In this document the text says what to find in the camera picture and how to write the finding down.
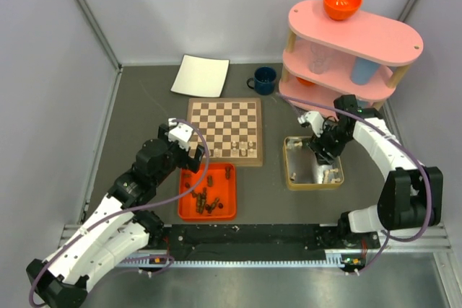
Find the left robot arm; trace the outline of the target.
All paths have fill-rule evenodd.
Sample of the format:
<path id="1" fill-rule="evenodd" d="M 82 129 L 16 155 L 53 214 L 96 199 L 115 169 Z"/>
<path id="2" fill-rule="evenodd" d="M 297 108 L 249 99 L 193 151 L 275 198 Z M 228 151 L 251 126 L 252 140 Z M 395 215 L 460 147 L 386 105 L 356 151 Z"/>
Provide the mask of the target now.
<path id="1" fill-rule="evenodd" d="M 157 137 L 143 143 L 131 168 L 115 180 L 88 220 L 57 251 L 27 266 L 30 306 L 80 307 L 129 255 L 159 246 L 163 223 L 151 202 L 158 187 L 177 168 L 207 171 L 209 160 L 196 126 L 175 118 L 160 125 Z"/>

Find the white tall piece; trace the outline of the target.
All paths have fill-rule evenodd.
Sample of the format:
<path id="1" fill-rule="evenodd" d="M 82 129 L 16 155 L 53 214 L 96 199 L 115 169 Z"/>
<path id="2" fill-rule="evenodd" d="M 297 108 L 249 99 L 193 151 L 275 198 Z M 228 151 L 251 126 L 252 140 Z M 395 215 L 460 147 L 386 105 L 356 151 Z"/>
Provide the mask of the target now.
<path id="1" fill-rule="evenodd" d="M 240 142 L 240 155 L 242 157 L 246 157 L 247 156 L 247 151 L 248 151 L 248 143 L 244 142 L 244 141 L 241 141 Z"/>

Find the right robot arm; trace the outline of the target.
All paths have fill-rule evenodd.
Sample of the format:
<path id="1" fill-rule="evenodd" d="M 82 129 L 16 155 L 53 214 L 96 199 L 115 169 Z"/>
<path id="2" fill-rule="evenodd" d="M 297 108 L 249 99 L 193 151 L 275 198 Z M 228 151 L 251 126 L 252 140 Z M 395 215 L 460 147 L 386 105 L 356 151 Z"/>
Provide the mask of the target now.
<path id="1" fill-rule="evenodd" d="M 346 212 L 347 223 L 336 230 L 338 241 L 345 247 L 360 242 L 365 232 L 416 228 L 407 242 L 419 239 L 428 227 L 441 220 L 443 174 L 437 167 L 424 166 L 404 148 L 388 130 L 375 108 L 362 109 L 354 95 L 343 95 L 334 101 L 331 111 L 337 121 L 328 125 L 317 110 L 300 117 L 302 126 L 310 126 L 309 142 L 318 162 L 332 163 L 350 141 L 360 144 L 384 179 L 378 202 L 368 208 Z"/>

